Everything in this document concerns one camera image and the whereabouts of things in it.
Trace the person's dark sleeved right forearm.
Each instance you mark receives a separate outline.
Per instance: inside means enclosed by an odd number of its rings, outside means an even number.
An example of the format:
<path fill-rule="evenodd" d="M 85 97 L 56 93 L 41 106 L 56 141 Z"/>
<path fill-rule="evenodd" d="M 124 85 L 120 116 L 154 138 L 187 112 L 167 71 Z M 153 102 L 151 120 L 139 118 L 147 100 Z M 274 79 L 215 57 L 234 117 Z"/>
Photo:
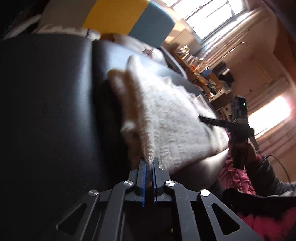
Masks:
<path fill-rule="evenodd" d="M 277 178 L 272 165 L 267 159 L 256 154 L 255 160 L 249 162 L 246 173 L 257 195 L 295 196 L 295 182 L 283 182 Z"/>

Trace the person's right hand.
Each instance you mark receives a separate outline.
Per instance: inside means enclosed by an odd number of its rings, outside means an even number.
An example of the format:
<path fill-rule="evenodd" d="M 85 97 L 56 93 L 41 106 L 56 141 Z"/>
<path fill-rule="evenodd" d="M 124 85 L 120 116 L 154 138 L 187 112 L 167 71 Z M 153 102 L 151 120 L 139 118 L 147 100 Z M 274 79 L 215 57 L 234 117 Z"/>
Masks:
<path fill-rule="evenodd" d="M 247 166 L 256 161 L 256 150 L 253 144 L 245 142 L 235 142 L 232 138 L 228 142 L 228 157 L 236 169 L 246 170 Z"/>

